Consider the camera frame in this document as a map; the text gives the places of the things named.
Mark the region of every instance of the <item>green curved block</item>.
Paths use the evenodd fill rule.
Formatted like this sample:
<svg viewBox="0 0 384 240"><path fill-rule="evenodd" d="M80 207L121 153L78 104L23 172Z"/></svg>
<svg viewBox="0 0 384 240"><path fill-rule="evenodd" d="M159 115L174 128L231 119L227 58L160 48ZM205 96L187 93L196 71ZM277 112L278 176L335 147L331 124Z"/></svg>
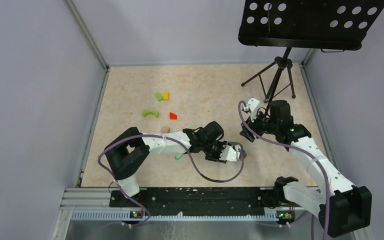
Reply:
<svg viewBox="0 0 384 240"><path fill-rule="evenodd" d="M142 113L142 116L145 118L149 115L154 115L155 117L159 117L160 116L160 113L158 111L151 111L151 110L144 110L143 113Z"/></svg>

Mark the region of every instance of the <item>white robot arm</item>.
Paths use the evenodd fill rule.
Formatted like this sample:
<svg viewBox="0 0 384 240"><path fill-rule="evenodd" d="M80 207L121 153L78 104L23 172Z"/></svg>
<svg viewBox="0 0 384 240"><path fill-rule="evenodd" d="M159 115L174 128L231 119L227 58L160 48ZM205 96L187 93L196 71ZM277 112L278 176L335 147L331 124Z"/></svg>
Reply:
<svg viewBox="0 0 384 240"><path fill-rule="evenodd" d="M137 127L131 127L112 141L106 148L136 135L146 135L139 132ZM186 150L176 142L167 140L172 138L184 144L191 153L205 153L205 159L219 163L237 162L241 157L243 147L237 142L221 141L223 128L216 122L210 122L205 127L197 129L183 129L174 133L153 134L162 136L140 137L129 140L109 150L105 156L117 181L125 193L131 197L139 193L139 185L135 172L148 156L175 153L176 157L183 155Z"/></svg>
<svg viewBox="0 0 384 240"><path fill-rule="evenodd" d="M250 113L246 124L257 135L275 135L279 143L298 147L312 154L315 158L293 148L286 147L295 156L306 171L315 180L320 192L311 189L294 177L279 177L275 182L274 190L281 199L302 206L319 219L323 226L326 212L326 188L325 178L317 162L324 168L330 193L329 228L331 237L350 233L367 227L370 224L372 194L365 187L356 187L354 183L343 176L320 151L310 132L301 124L294 124L291 116L290 105L285 100L275 100L268 104L270 115L266 115L261 109L260 101L248 98L245 101L243 111ZM251 142L255 140L253 132L250 132L242 124L241 136Z"/></svg>

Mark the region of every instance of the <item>tripod stand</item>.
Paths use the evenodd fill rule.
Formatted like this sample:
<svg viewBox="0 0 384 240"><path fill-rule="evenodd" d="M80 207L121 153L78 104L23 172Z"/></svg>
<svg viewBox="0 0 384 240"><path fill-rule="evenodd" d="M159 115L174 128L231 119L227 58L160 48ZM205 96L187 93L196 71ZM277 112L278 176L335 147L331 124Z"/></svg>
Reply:
<svg viewBox="0 0 384 240"><path fill-rule="evenodd" d="M291 52L292 47L287 47L283 57L277 56L274 59L274 62L272 62L270 65L265 67L263 70L257 72L254 76L252 76L250 79L246 80L241 84L241 86L245 86L247 83L251 82L253 79L256 77L259 77L259 81L261 83L262 91L264 92L264 103L269 103L272 101L274 97L276 97L278 94L283 92L286 88L290 86L290 90L292 91L292 98L294 99L295 96L295 90L294 90L294 83L292 82L292 74L291 74L291 68L292 68L292 61L288 58L289 53ZM268 88L267 94L266 94L266 89L264 88L263 80L261 78L261 74L264 73L266 70L269 68L273 67L275 64L277 64L277 71L276 74L274 75L273 81L270 84L270 87ZM285 86L282 90L280 90L278 93L275 94L276 88L279 83L279 79L281 78L282 71L284 69L287 69L287 74L289 76L289 84Z"/></svg>

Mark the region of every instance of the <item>tripod leg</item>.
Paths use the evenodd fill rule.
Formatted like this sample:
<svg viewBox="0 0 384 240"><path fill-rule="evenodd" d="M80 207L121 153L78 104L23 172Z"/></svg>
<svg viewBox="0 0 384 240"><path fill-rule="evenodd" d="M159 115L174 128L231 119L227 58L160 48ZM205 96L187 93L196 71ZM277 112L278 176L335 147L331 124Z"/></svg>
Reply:
<svg viewBox="0 0 384 240"><path fill-rule="evenodd" d="M272 62L270 65L266 66L263 70L257 72L257 74L255 74L254 76L252 76L250 79L244 81L240 86L241 86L241 87L245 86L247 83L251 82L251 80L255 79L256 77L258 77L258 75L264 73L267 69L273 67L273 65L275 65L275 64L276 64L275 61Z"/></svg>
<svg viewBox="0 0 384 240"><path fill-rule="evenodd" d="M264 103L269 103L273 100L273 97L275 96L276 88L278 87L279 79L281 79L283 69L278 68L276 71L276 75L274 75L273 81L270 84L270 88L267 91L267 96L264 99Z"/></svg>
<svg viewBox="0 0 384 240"><path fill-rule="evenodd" d="M263 79L261 78L261 75L258 75L258 77L259 77L259 82L261 83L262 92L264 93L264 98L266 98L267 94L266 94L266 89L264 88Z"/></svg>
<svg viewBox="0 0 384 240"><path fill-rule="evenodd" d="M292 98L296 98L295 96L295 89L294 89L294 83L292 82L292 73L291 73L291 68L287 68L287 75L289 76L289 83L290 83L290 90L292 91Z"/></svg>

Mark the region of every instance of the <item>beige floor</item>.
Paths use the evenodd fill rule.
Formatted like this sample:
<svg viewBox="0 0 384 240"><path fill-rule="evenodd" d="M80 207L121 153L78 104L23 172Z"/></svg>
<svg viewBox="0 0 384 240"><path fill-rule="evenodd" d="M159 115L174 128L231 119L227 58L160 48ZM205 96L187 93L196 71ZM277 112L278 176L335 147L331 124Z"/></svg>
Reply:
<svg viewBox="0 0 384 240"><path fill-rule="evenodd" d="M175 160L175 154L148 157L136 177L141 187L216 187L216 186L273 186L279 176L293 176L308 186L315 182L298 160L283 147L256 140L249 142L239 135L241 120L238 102L248 97L263 98L260 81L253 80L245 87L240 83L257 73L266 64L214 64L176 66L112 67L100 108L95 133L84 172L83 187L107 187L112 181L108 172L97 163L97 156L111 141L129 127L146 133L159 133L162 126L172 132L184 128L204 127L217 121L225 131L224 140L240 142L248 152L242 174L228 183L213 183L203 179L187 156ZM266 89L276 68L262 75ZM288 88L275 99L287 100L295 123L303 124L323 146L310 100L298 64L292 76L296 99ZM283 87L289 82L285 71L280 80ZM156 92L169 92L169 101L158 102ZM159 118L142 117L144 109L158 110ZM169 112L178 114L170 120ZM236 174L241 163L227 164L207 161L203 153L193 154L198 168L213 179L227 179Z"/></svg>

